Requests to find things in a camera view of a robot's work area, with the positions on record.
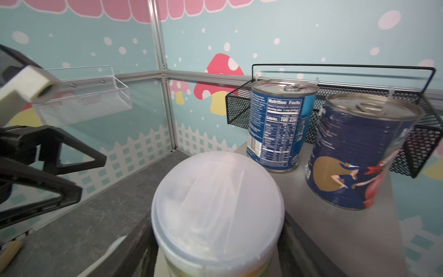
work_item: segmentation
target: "white robot part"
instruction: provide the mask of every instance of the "white robot part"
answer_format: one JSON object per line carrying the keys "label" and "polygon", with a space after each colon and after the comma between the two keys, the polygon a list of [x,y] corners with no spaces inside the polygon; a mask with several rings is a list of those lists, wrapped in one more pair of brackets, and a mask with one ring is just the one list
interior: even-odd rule
{"label": "white robot part", "polygon": [[0,128],[27,104],[45,103],[58,92],[60,81],[48,71],[26,66],[0,88]]}

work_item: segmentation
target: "wire handle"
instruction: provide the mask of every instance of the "wire handle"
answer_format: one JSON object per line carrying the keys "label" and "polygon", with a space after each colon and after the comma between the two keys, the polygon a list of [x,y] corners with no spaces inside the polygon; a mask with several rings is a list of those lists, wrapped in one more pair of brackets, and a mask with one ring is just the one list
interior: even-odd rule
{"label": "wire handle", "polygon": [[373,65],[359,65],[359,64],[321,64],[321,63],[255,63],[252,65],[252,79],[254,79],[254,66],[334,66],[334,67],[365,67],[365,68],[393,68],[393,69],[414,69],[414,70],[430,70],[431,75],[426,81],[420,94],[424,93],[431,83],[432,78],[436,73],[436,69],[427,66],[373,66]]}

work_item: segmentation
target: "pull tab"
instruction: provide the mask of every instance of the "pull tab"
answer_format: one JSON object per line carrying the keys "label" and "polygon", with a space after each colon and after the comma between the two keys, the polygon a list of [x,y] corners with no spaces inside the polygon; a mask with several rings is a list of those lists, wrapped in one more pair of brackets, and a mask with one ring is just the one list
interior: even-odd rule
{"label": "pull tab", "polygon": [[383,106],[371,102],[363,102],[358,103],[357,108],[359,108],[362,112],[372,113],[372,114],[384,114],[385,109]]}
{"label": "pull tab", "polygon": [[295,84],[295,85],[287,85],[283,88],[285,91],[298,91],[301,89],[307,88],[305,85]]}

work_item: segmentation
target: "translucent lid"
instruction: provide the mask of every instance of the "translucent lid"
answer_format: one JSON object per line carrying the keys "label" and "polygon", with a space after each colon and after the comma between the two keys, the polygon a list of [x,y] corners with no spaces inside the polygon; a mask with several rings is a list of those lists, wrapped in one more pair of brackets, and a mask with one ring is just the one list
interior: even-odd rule
{"label": "translucent lid", "polygon": [[157,239],[174,254],[231,268],[270,252],[283,226],[284,205],[263,167],[217,151],[174,167],[157,188],[152,213]]}

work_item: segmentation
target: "gray countertop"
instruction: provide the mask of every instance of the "gray countertop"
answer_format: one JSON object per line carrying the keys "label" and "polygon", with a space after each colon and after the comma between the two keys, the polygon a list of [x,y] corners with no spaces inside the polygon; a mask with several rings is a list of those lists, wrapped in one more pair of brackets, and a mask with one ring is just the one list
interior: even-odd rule
{"label": "gray countertop", "polygon": [[30,234],[2,276],[77,276],[129,234],[163,177],[188,157],[175,151]]}
{"label": "gray countertop", "polygon": [[[304,166],[313,147],[303,145],[295,170],[271,174],[282,192],[285,210],[349,277],[407,276],[389,175],[370,208],[350,211],[332,206],[305,181]],[[235,152],[246,155],[246,144]]]}

